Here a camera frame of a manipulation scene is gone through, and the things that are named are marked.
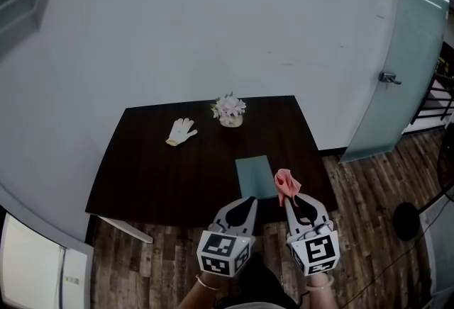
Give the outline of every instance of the person's arm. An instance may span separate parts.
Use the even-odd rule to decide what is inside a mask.
[[[212,288],[221,286],[221,277],[218,275],[203,272],[200,275],[202,282]],[[197,280],[191,291],[186,295],[178,309],[211,309],[213,307],[216,291],[211,290],[199,283]]]
[[[309,286],[309,300],[311,309],[338,309],[338,304],[333,295],[329,276],[324,272],[310,275],[307,278]]]

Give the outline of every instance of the dark wooden table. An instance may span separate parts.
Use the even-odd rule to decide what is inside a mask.
[[[338,208],[311,131],[294,96],[243,99],[239,128],[213,119],[210,103],[194,101],[127,108],[99,167],[86,211],[117,220],[207,226],[241,198],[235,160],[266,155],[275,174],[292,171],[301,192]],[[178,118],[199,131],[185,143],[165,143]],[[259,202],[258,223],[286,220],[277,198]]]

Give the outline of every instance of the light blue cloth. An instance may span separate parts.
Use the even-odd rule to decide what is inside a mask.
[[[277,196],[275,178],[266,155],[237,159],[235,164],[243,198],[253,196],[265,199]]]

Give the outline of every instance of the glass door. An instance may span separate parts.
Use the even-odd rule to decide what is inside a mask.
[[[394,149],[436,67],[449,0],[397,0],[383,71],[366,113],[341,162]]]

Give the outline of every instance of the table leg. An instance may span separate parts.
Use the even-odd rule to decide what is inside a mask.
[[[114,227],[117,227],[119,230],[122,230],[123,232],[126,232],[128,235],[131,235],[135,238],[138,238],[140,241],[144,241],[148,244],[153,243],[153,237],[146,235],[142,231],[139,231],[137,228],[129,225],[128,223],[124,221],[119,221],[119,220],[114,220],[113,218],[105,218],[99,216],[102,220],[105,220],[106,222],[110,223]]]

